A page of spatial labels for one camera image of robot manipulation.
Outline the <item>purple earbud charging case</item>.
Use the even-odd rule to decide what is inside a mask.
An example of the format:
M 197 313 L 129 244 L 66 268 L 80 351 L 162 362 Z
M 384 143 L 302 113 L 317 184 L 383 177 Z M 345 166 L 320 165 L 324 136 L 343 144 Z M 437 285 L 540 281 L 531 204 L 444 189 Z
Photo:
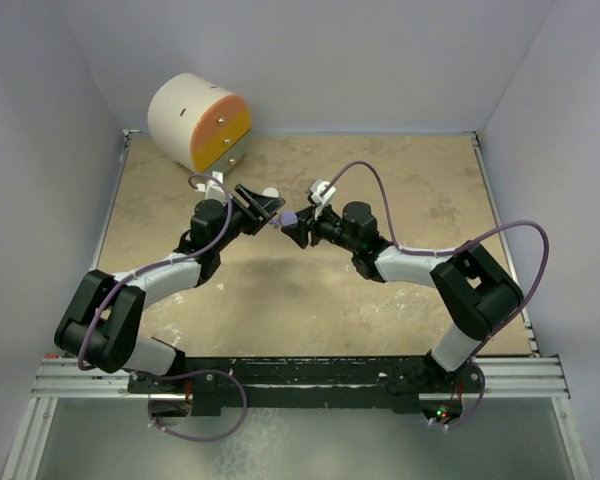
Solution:
M 281 228 L 296 225 L 297 223 L 298 217 L 293 211 L 283 211 L 278 218 L 278 224 Z

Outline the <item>white earbud charging case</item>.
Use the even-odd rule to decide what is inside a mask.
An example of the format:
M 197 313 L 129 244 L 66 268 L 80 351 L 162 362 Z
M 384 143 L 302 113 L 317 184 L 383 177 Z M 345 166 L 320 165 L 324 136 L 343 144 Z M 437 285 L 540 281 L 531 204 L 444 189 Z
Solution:
M 267 187 L 262 191 L 262 194 L 266 197 L 270 197 L 270 198 L 279 198 L 280 194 L 279 191 L 274 188 L 274 187 Z

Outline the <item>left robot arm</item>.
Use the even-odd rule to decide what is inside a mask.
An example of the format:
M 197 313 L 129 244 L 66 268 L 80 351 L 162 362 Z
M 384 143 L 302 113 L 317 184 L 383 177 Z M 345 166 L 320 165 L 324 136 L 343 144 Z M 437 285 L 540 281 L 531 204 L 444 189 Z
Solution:
M 258 233 L 284 204 L 240 184 L 229 198 L 198 202 L 189 229 L 166 258 L 114 275 L 88 272 L 60 320 L 54 344 L 76 356 L 83 370 L 146 372 L 162 391 L 178 390 L 186 378 L 184 365 L 176 361 L 179 351 L 139 335 L 144 311 L 208 281 L 221 264 L 220 252 L 239 235 Z

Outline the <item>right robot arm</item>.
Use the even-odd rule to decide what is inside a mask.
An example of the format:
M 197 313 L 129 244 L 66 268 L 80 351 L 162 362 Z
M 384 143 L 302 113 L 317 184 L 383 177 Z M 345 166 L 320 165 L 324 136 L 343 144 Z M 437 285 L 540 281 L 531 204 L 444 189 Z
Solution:
M 459 368 L 523 300 L 521 289 L 482 245 L 438 257 L 422 251 L 404 253 L 381 236 L 377 219 L 364 202 L 346 204 L 340 215 L 330 207 L 285 211 L 278 223 L 302 249 L 326 241 L 347 250 L 366 280 L 437 290 L 451 326 L 428 353 L 431 362 L 424 369 L 426 383 L 436 391 L 447 391 L 459 381 Z

